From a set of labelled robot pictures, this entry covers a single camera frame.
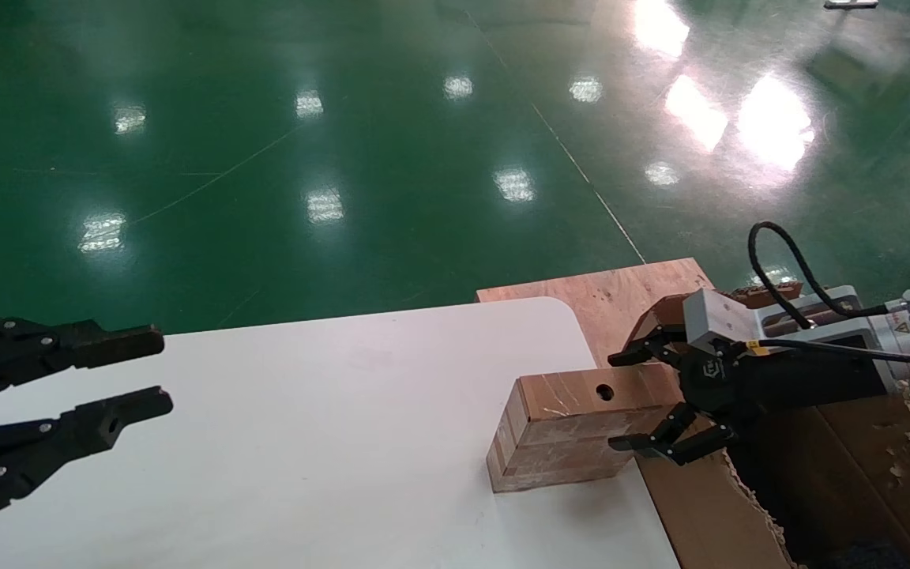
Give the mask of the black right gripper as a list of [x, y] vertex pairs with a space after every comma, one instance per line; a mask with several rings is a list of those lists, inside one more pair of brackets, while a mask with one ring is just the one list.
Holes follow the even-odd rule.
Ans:
[[686, 401], [672, 407], [649, 435], [610, 437], [611, 449], [687, 465], [737, 440], [736, 432], [726, 424], [714, 424], [686, 436], [698, 413], [707, 417], [760, 417], [896, 391], [884, 365], [862, 354], [845, 352], [841, 346], [834, 350], [780, 349], [764, 356], [675, 349], [686, 343], [685, 326], [657, 323], [635, 331], [620, 352], [610, 354], [610, 367], [632, 367], [655, 360], [678, 370]]

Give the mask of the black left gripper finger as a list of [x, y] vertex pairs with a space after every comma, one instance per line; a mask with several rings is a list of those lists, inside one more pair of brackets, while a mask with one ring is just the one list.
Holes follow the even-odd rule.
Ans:
[[69, 462], [111, 450], [126, 426], [173, 409], [170, 394], [151, 386], [79, 405], [55, 419], [0, 425], [0, 511], [28, 497]]
[[0, 392], [72, 367], [91, 370], [164, 349], [163, 333], [152, 325], [109, 331], [93, 320], [47, 326], [0, 318]]

